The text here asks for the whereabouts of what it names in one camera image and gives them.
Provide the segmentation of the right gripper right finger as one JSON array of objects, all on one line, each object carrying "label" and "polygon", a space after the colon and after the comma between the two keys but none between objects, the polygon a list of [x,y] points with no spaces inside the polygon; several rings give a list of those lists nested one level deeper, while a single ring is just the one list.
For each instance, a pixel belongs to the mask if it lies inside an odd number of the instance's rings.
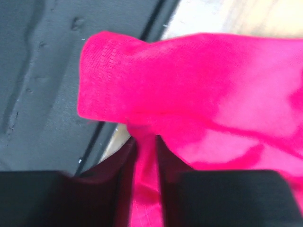
[{"label": "right gripper right finger", "polygon": [[156,138],[166,227],[300,227],[285,179],[271,170],[198,171]]}]

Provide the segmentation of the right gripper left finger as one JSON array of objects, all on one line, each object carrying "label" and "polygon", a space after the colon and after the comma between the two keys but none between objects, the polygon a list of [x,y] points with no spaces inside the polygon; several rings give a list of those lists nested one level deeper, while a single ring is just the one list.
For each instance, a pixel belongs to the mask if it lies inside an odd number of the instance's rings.
[{"label": "right gripper left finger", "polygon": [[130,138],[116,153],[79,176],[59,171],[0,174],[3,227],[126,227],[129,225],[137,145]]}]

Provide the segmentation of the pink t shirt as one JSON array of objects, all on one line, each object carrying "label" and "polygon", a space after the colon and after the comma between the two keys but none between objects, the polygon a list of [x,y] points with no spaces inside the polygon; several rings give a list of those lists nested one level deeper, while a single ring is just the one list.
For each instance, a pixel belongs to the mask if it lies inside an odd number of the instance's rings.
[{"label": "pink t shirt", "polygon": [[101,32],[80,55],[77,111],[139,144],[133,227],[164,225],[156,135],[196,170],[276,170],[303,204],[302,39]]}]

